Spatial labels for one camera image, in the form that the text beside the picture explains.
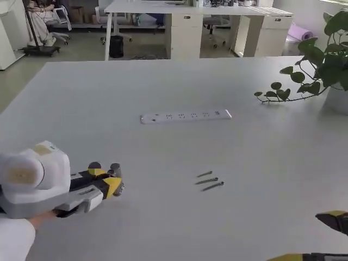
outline floor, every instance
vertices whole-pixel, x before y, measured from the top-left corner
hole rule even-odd
[[[217,29],[216,34],[227,39],[229,30]],[[130,31],[133,41],[124,42],[123,60],[128,59],[163,59],[165,58],[164,33],[154,35],[152,32],[139,33]],[[71,40],[65,46],[61,41],[56,45],[60,46],[60,53],[54,57],[24,57],[5,71],[0,71],[0,113],[11,103],[26,84],[48,61],[87,61],[103,60],[104,46],[100,37],[105,36],[102,32],[70,33]],[[201,58],[233,57],[227,47],[222,47],[222,40],[218,42],[219,47],[213,49],[206,32],[202,36]]]

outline power strip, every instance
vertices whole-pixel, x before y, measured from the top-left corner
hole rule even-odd
[[[191,111],[186,113],[148,113],[141,116],[142,124],[156,124],[180,121],[230,120],[228,110]]]

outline purple yoga mat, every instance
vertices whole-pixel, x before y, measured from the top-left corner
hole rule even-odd
[[[303,29],[302,27],[299,27],[295,24],[291,25],[288,35],[292,36],[293,38],[299,39],[300,41],[312,38],[314,36],[311,31]]]

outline black trash can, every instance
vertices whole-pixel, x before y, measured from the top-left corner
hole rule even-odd
[[[112,58],[123,57],[123,37],[119,35],[111,36],[109,56]]]

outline metal screw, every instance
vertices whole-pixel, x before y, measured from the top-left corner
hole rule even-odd
[[[208,183],[208,182],[214,182],[214,181],[218,181],[218,178],[211,178],[211,179],[206,179],[205,181],[199,181],[197,183],[195,183],[195,185],[199,185],[199,184],[204,184],[204,183]]]
[[[212,174],[212,173],[213,173],[212,171],[208,171],[208,172],[206,172],[206,173],[203,173],[203,174],[198,175],[197,178],[200,178],[200,177],[203,177],[203,176],[205,176],[205,175]]]
[[[206,190],[212,189],[212,188],[214,188],[214,187],[219,187],[219,186],[223,186],[223,185],[224,185],[224,182],[222,181],[222,182],[220,182],[220,183],[218,183],[218,184],[214,184],[214,185],[212,185],[212,186],[210,186],[210,187],[207,187],[207,188],[205,188],[205,189],[202,189],[201,191],[206,191]]]

